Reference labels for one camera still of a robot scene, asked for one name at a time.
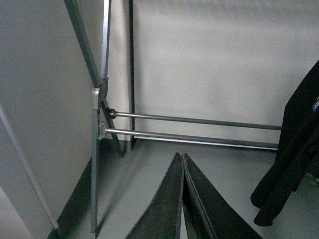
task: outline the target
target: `metal rod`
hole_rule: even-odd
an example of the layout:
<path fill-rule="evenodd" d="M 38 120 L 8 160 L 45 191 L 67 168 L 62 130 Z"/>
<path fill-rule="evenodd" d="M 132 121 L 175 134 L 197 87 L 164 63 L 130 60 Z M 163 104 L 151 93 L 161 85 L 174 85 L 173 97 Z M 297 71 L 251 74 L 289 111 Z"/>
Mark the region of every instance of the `metal rod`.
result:
<path fill-rule="evenodd" d="M 76 0 L 64 0 L 65 6 L 68 10 L 76 37 L 81 47 L 81 51 L 86 63 L 86 66 L 89 70 L 92 83 L 95 88 L 98 88 L 102 82 L 99 77 L 98 69 L 96 67 L 93 53 L 89 44 L 89 39 L 85 32 L 83 20 L 80 14 L 80 10 Z"/>
<path fill-rule="evenodd" d="M 105 129 L 105 133 L 114 134 L 125 134 L 134 135 L 135 138 L 161 138 L 169 139 L 170 141 L 182 141 L 182 142 L 194 142 L 194 143 L 205 143 L 213 145 L 225 145 L 234 147 L 248 147 L 248 148 L 260 148 L 260 149 L 271 149 L 277 150 L 278 145 L 276 143 L 264 143 L 264 142 L 252 142 L 244 140 L 234 140 L 234 139 L 222 139 L 222 138 L 209 138 L 209 137 L 199 137 L 199 136 L 189 136 L 189 135 L 179 135 L 179 134 L 169 134 L 169 133 L 155 133 L 155 132 L 142 132 L 134 130 L 124 130 L 124 129 Z"/>
<path fill-rule="evenodd" d="M 111 5 L 111 0 L 104 0 L 101 78 L 108 78 Z"/>
<path fill-rule="evenodd" d="M 128 1 L 129 5 L 129 37 L 130 37 L 130 112 L 135 113 L 135 93 L 134 93 L 134 18 L 133 18 L 133 0 Z M 131 120 L 131 130 L 135 130 L 135 119 Z"/>
<path fill-rule="evenodd" d="M 98 221 L 98 162 L 99 162 L 99 140 L 98 140 L 98 124 L 100 121 L 99 109 L 99 88 L 94 88 L 92 91 L 92 158 L 91 158 L 91 238 L 96 238 L 97 221 Z"/>
<path fill-rule="evenodd" d="M 238 122 L 228 122 L 228 121 L 209 120 L 209 119 L 205 120 L 205 119 L 191 119 L 191 118 L 181 118 L 181 117 L 171 117 L 171 116 L 153 116 L 153 115 L 141 115 L 141 114 L 123 113 L 123 112 L 117 112 L 116 116 L 148 119 L 148 120 L 165 120 L 165 121 L 177 121 L 177 122 L 187 122 L 187 123 L 202 123 L 202 124 L 213 124 L 213 125 L 245 127 L 245 128 L 281 130 L 281 126 L 276 126 L 276 125 L 238 123 Z"/>

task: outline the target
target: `metal frame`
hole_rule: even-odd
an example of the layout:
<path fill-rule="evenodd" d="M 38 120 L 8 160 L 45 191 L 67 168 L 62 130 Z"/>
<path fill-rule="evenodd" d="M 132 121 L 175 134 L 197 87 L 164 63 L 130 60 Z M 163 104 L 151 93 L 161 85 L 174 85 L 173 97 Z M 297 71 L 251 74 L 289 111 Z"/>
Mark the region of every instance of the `metal frame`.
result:
<path fill-rule="evenodd" d="M 210 120 L 210 119 L 206 119 L 206 120 L 192 119 L 192 118 L 181 118 L 181 117 L 171 117 L 171 116 L 142 115 L 142 114 L 123 113 L 123 112 L 115 112 L 113 118 L 116 118 L 116 117 L 128 117 L 128 118 L 139 118 L 139 119 L 148 119 L 148 120 L 165 120 L 165 121 L 176 121 L 176 122 L 187 122 L 187 123 L 201 123 L 201 124 L 213 124 L 213 125 L 222 125 L 222 126 L 281 130 L 281 126 L 276 126 L 276 125 L 239 123 L 239 122 L 219 121 L 219 120 Z"/>
<path fill-rule="evenodd" d="M 117 137 L 117 134 L 133 135 L 136 138 L 147 138 L 167 141 L 179 141 L 179 142 L 194 142 L 213 145 L 227 145 L 236 147 L 249 147 L 249 148 L 261 148 L 261 149 L 277 149 L 277 144 L 262 143 L 262 142 L 250 142 L 243 140 L 230 140 L 220 138 L 208 138 L 168 133 L 155 133 L 155 132 L 142 132 L 135 131 L 134 119 L 150 119 L 150 120 L 166 120 L 166 121 L 178 121 L 178 122 L 190 122 L 201 124 L 214 124 L 223 126 L 235 126 L 235 127 L 249 127 L 259 129 L 281 130 L 280 126 L 275 125 L 263 125 L 263 124 L 251 124 L 251 123 L 239 123 L 239 122 L 227 122 L 218 120 L 205 120 L 205 119 L 192 119 L 192 118 L 179 118 L 168 116 L 154 116 L 154 115 L 141 115 L 134 113 L 134 53 L 133 53 L 133 0 L 129 0 L 129 23 L 130 23 L 130 70 L 131 70 L 131 110 L 133 113 L 119 113 L 109 109 L 106 95 L 108 91 L 108 58 L 109 58 L 109 40 L 110 40 L 110 20 L 111 20 L 111 0 L 105 0 L 104 3 L 104 22 L 103 22 L 103 44 L 102 44 L 102 69 L 101 78 L 93 58 L 92 50 L 88 41 L 87 34 L 85 32 L 84 24 L 81 18 L 79 7 L 76 0 L 64 0 L 66 8 L 68 10 L 76 37 L 83 57 L 85 59 L 86 66 L 88 68 L 94 89 L 92 91 L 93 103 L 92 103 L 92 174 L 91 174 L 91 233 L 90 238 L 95 239 L 97 236 L 97 185 L 98 185 L 98 161 L 99 161 L 99 140 L 105 137 L 106 133 L 111 133 L 113 142 L 119 155 L 123 156 L 122 148 Z M 105 128 L 104 124 L 100 123 L 100 109 L 102 109 L 105 116 L 108 128 Z M 113 119 L 115 117 L 129 117 L 132 118 L 133 130 L 121 130 L 115 129 Z"/>
<path fill-rule="evenodd" d="M 100 123 L 100 88 L 92 91 L 92 158 L 91 158 L 91 233 L 90 238 L 95 239 L 98 223 L 98 162 L 99 162 L 99 123 Z"/>
<path fill-rule="evenodd" d="M 92 83 L 94 85 L 94 88 L 101 88 L 101 100 L 103 101 L 102 103 L 102 110 L 103 110 L 103 114 L 105 116 L 106 122 L 108 124 L 108 127 L 110 128 L 114 128 L 114 123 L 112 121 L 112 119 L 109 117 L 108 114 L 108 109 L 109 109 L 109 105 L 108 102 L 106 100 L 106 94 L 107 94 L 107 86 L 108 86 L 108 78 L 107 78 L 107 68 L 108 68 L 108 49 L 109 49 L 109 36 L 110 36 L 110 17 L 111 17 L 111 0 L 108 1 L 109 3 L 109 7 L 108 7 L 108 19 L 107 21 L 105 20 L 104 22 L 107 23 L 107 25 L 103 26 L 104 31 L 106 31 L 106 36 L 107 39 L 104 39 L 104 45 L 105 45 L 105 54 L 106 57 L 105 62 L 102 62 L 102 66 L 105 66 L 105 71 L 102 72 L 103 77 L 100 78 L 99 77 L 99 73 L 93 58 L 93 54 L 92 54 L 92 50 L 89 44 L 89 40 L 87 37 L 87 34 L 85 32 L 85 28 L 84 28 L 84 24 L 82 21 L 82 17 L 80 14 L 80 10 L 77 4 L 76 0 L 64 0 L 65 6 L 68 10 L 76 37 L 78 39 L 78 42 L 80 44 L 81 50 L 82 50 L 82 54 L 86 63 L 86 66 L 89 70 L 90 73 L 90 77 L 92 80 Z M 116 150 L 118 152 L 119 155 L 123 156 L 123 152 L 122 152 L 122 148 L 121 148 L 121 144 L 119 142 L 119 139 L 117 137 L 116 134 L 112 134 L 112 138 L 113 138 L 113 142 L 114 145 L 116 147 Z"/>
<path fill-rule="evenodd" d="M 209 138 L 209 137 L 199 137 L 199 136 L 190 136 L 190 135 L 143 132 L 143 131 L 136 131 L 136 130 L 124 130 L 124 129 L 112 129 L 112 128 L 106 128 L 105 133 L 134 135 L 136 138 L 143 138 L 143 139 L 162 139 L 162 140 L 174 141 L 174 142 L 201 143 L 201 144 L 210 144 L 210 145 L 258 148 L 258 149 L 268 149 L 268 150 L 277 150 L 277 147 L 278 147 L 276 143 L 252 142 L 252 141 L 244 141 L 244 140 Z"/>

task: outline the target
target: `gray floor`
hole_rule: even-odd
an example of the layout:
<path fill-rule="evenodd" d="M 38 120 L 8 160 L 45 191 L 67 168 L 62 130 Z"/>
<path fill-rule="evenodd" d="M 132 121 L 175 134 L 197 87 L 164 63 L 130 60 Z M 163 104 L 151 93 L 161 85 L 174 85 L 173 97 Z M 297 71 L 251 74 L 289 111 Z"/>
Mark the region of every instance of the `gray floor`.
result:
<path fill-rule="evenodd" d="M 319 187 L 305 176 L 271 227 L 253 223 L 258 209 L 250 195 L 275 159 L 270 151 L 139 140 L 119 158 L 102 152 L 98 191 L 99 239 L 125 238 L 151 202 L 176 152 L 187 152 L 225 200 L 264 239 L 319 238 Z M 70 239 L 89 238 L 87 210 L 71 228 Z"/>

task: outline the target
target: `horizontal metal bar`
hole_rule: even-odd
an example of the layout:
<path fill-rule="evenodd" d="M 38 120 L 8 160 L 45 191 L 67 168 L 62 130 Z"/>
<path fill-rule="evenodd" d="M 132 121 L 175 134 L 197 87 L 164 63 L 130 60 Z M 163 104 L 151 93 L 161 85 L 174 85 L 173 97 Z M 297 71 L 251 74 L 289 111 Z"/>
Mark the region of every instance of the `horizontal metal bar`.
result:
<path fill-rule="evenodd" d="M 239 122 L 228 122 L 228 121 L 209 120 L 209 119 L 205 120 L 205 119 L 192 119 L 192 118 L 181 118 L 181 117 L 171 117 L 171 116 L 141 115 L 141 114 L 123 113 L 123 112 L 116 112 L 116 116 L 117 117 L 148 119 L 148 120 L 165 120 L 165 121 L 202 123 L 202 124 L 213 124 L 213 125 L 234 126 L 234 127 L 244 127 L 244 128 L 281 130 L 281 126 L 276 126 L 276 125 L 255 124 L 255 123 L 239 123 Z"/>
<path fill-rule="evenodd" d="M 204 143 L 212 145 L 224 145 L 233 147 L 245 147 L 245 148 L 260 148 L 260 149 L 270 149 L 277 150 L 278 145 L 276 143 L 264 143 L 264 142 L 252 142 L 244 140 L 234 140 L 234 139 L 222 139 L 222 138 L 209 138 L 209 137 L 199 137 L 199 136 L 189 136 L 189 135 L 179 135 L 179 134 L 169 134 L 169 133 L 154 133 L 154 132 L 142 132 L 134 130 L 124 130 L 124 129 L 105 129 L 106 133 L 114 134 L 125 134 L 134 135 L 136 138 L 161 138 L 167 140 L 174 140 L 179 142 L 193 142 L 193 143 Z"/>

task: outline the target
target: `black fabric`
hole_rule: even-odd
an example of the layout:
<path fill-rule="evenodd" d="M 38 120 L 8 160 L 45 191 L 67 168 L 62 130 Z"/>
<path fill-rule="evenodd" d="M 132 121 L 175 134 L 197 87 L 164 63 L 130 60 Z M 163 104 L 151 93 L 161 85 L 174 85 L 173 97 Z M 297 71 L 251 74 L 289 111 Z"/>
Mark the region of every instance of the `black fabric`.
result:
<path fill-rule="evenodd" d="M 183 180 L 184 168 L 177 153 L 151 204 L 127 239 L 179 238 Z"/>
<path fill-rule="evenodd" d="M 200 203 L 193 207 L 204 213 L 202 218 L 207 218 L 207 225 L 215 235 L 212 238 L 261 239 L 260 235 L 228 205 L 191 158 L 187 154 L 183 154 L 182 158 L 186 162 L 187 187 L 200 200 Z"/>
<path fill-rule="evenodd" d="M 254 219 L 255 224 L 259 226 L 272 225 L 273 219 L 281 212 L 291 192 L 300 184 L 305 175 L 306 168 L 318 153 L 318 148 L 319 127 L 313 131 L 271 191 L 271 194 Z"/>
<path fill-rule="evenodd" d="M 282 130 L 279 139 L 278 157 L 285 151 L 296 132 L 304 124 L 309 110 L 319 96 L 319 61 L 305 76 L 286 104 Z"/>
<path fill-rule="evenodd" d="M 177 153 L 127 239 L 177 239 L 181 203 L 188 238 L 262 239 L 222 198 L 191 158 Z"/>
<path fill-rule="evenodd" d="M 259 226 L 272 224 L 315 156 L 309 146 L 318 137 L 314 131 L 319 124 L 319 109 L 313 109 L 318 96 L 319 61 L 286 104 L 276 161 L 251 195 L 252 204 L 261 208 L 254 220 Z"/>
<path fill-rule="evenodd" d="M 296 157 L 298 152 L 303 148 L 304 143 L 309 139 L 311 133 L 318 125 L 319 122 L 319 110 L 309 113 L 309 118 L 304 125 L 299 129 L 298 133 L 291 140 L 288 147 L 277 158 L 274 165 L 269 169 L 266 175 L 257 185 L 255 191 L 251 195 L 251 202 L 254 206 L 261 208 L 280 178 L 283 176 L 292 160 Z"/>
<path fill-rule="evenodd" d="M 311 162 L 306 168 L 307 173 L 311 173 L 319 178 L 319 152 L 313 156 Z"/>

